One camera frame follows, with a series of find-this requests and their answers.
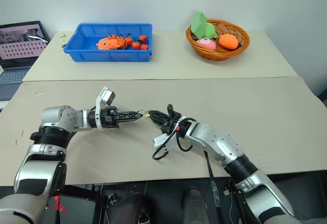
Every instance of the pink plush toy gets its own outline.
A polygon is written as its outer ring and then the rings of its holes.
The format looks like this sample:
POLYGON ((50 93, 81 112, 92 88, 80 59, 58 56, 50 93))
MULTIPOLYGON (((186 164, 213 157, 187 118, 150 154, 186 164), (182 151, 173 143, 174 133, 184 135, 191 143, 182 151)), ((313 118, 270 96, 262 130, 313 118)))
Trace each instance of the pink plush toy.
POLYGON ((211 49, 212 51, 216 50, 216 43, 208 38, 202 38, 196 41, 198 44, 201 44, 203 47, 207 49, 211 49))

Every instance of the laptop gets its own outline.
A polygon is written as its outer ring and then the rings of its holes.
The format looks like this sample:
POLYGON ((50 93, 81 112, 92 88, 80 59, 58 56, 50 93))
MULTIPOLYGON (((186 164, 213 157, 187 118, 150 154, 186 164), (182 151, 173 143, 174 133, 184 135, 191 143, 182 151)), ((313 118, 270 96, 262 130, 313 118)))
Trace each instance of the laptop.
POLYGON ((40 21, 0 25, 0 101, 12 98, 49 41, 40 21))

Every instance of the green leaf plush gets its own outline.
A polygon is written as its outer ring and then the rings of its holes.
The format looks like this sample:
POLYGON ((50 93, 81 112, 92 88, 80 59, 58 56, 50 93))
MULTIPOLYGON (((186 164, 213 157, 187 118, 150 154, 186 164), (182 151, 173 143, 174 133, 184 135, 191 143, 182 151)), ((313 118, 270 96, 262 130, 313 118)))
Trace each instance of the green leaf plush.
POLYGON ((206 19, 202 12, 197 12, 193 17, 191 31, 199 39, 205 34, 206 21, 208 19, 206 19))
POLYGON ((205 23, 204 36, 208 39, 217 38, 217 33, 215 31, 214 25, 209 22, 205 23))

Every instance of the beige tabletop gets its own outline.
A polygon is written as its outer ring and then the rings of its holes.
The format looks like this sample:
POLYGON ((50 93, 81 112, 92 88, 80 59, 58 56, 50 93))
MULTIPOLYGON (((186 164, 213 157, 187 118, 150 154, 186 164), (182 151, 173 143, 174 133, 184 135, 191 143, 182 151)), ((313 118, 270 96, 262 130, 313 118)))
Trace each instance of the beige tabletop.
MULTIPOLYGON (((16 171, 44 108, 91 108, 106 85, 121 110, 156 109, 191 116, 234 137, 264 173, 327 169, 327 109, 299 77, 154 81, 24 82, 0 113, 0 185, 16 171)), ((67 184, 208 177, 203 152, 172 150, 152 160, 160 129, 150 119, 119 129, 79 132, 68 146, 67 184)), ((226 176, 212 162, 215 176, 226 176)))
POLYGON ((150 62, 74 62, 65 54, 72 31, 58 32, 24 81, 215 79, 297 76, 264 31, 249 32, 251 43, 227 61, 206 61, 188 43, 184 31, 153 33, 150 62))

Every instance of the laptop keyboard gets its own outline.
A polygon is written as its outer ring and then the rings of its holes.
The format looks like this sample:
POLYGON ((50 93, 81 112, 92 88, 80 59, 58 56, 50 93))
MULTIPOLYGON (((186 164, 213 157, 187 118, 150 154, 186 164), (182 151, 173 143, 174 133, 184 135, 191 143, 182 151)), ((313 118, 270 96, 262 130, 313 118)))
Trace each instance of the laptop keyboard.
POLYGON ((20 83, 28 69, 19 71, 4 71, 0 76, 0 85, 20 83))

